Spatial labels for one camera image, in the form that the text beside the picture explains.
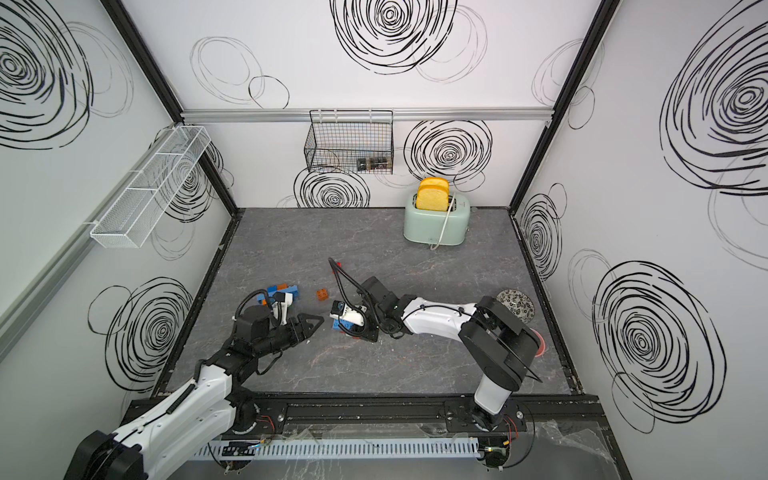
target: metal track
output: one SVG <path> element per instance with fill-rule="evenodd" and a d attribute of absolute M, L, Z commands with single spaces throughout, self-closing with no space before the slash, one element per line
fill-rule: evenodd
<path fill-rule="evenodd" d="M 424 120 L 540 120 L 549 121 L 554 111 L 550 107 L 486 107 L 486 108 L 390 108 L 394 121 Z M 324 112 L 334 109 L 323 109 Z M 389 118 L 389 112 L 369 108 L 337 109 L 329 121 L 371 121 Z M 185 110 L 181 112 L 184 121 L 190 124 L 242 123 L 298 121 L 310 122 L 309 108 L 252 109 L 235 108 L 226 110 Z"/>
<path fill-rule="evenodd" d="M 273 440 L 268 445 L 211 441 L 216 460 L 343 460 L 351 458 L 479 458 L 478 440 L 452 439 L 302 439 Z M 213 460 L 208 445 L 190 460 Z"/>

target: red object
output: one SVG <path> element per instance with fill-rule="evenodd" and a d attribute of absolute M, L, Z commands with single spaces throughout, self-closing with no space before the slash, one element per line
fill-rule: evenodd
<path fill-rule="evenodd" d="M 544 355 L 544 352 L 547 350 L 547 346 L 544 343 L 544 337 L 541 336 L 541 334 L 536 330 L 531 329 L 531 331 L 533 331 L 533 333 L 535 333 L 536 336 L 538 336 L 538 339 L 541 342 L 541 345 L 538 347 L 538 350 L 536 351 L 536 356 L 542 356 Z"/>

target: gray countertop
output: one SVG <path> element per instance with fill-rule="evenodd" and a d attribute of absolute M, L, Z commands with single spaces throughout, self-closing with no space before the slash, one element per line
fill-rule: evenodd
<path fill-rule="evenodd" d="M 528 379 L 518 393 L 568 394 L 506 210 L 473 210 L 462 245 L 431 251 L 402 236 L 403 209 L 248 209 L 167 389 L 186 382 L 195 361 L 221 347 L 234 310 L 249 292 L 287 283 L 299 287 L 289 314 L 323 315 L 326 322 L 308 342 L 288 349 L 266 375 L 251 376 L 246 387 L 258 392 L 475 391 L 482 373 L 459 342 L 431 335 L 394 340 L 382 334 L 370 343 L 333 330 L 328 312 L 332 300 L 341 299 L 327 260 L 333 257 L 358 282 L 376 276 L 399 296 L 471 303 L 505 289 L 522 291 L 537 310 L 528 325 L 542 335 L 547 349 L 531 366 L 544 382 Z M 320 302 L 315 292 L 322 288 L 329 299 Z"/>

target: white mesh shelf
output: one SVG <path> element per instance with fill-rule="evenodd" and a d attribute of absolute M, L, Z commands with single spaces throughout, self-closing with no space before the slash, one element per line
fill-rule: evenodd
<path fill-rule="evenodd" d="M 107 248 L 141 247 L 209 144 L 204 127 L 176 127 L 99 219 L 91 237 Z"/>

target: red wire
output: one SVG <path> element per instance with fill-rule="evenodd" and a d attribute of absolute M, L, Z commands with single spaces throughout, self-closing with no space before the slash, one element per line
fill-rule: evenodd
<path fill-rule="evenodd" d="M 515 438 L 516 438 L 516 439 L 519 439 L 519 438 L 520 438 L 520 434 L 518 434 L 518 426 L 517 426 L 517 425 L 515 425 L 515 421 L 514 421 L 514 420 L 512 420 L 512 417 L 510 417 L 510 416 L 509 416 L 509 415 L 507 415 L 506 413 L 504 414 L 504 416 L 505 416 L 505 417 L 507 417 L 507 418 L 509 419 L 509 422 L 507 422 L 507 425 L 509 425 L 509 424 L 511 423 L 511 424 L 512 424 L 512 426 L 513 426 L 513 427 L 515 427 Z M 511 441 L 512 441 L 512 438 L 511 438 L 511 437 L 512 437 L 512 432 L 509 432 L 509 437 L 510 437 L 510 438 L 509 438 L 509 441 L 511 442 Z"/>
<path fill-rule="evenodd" d="M 266 420 L 259 420 L 259 419 L 257 419 L 257 422 L 266 422 L 267 420 L 270 421 L 270 425 L 272 425 L 272 436 L 270 437 L 270 440 L 274 439 L 275 438 L 276 430 L 275 430 L 275 424 L 272 422 L 272 417 L 270 417 L 269 415 L 262 415 L 261 418 L 266 419 Z"/>

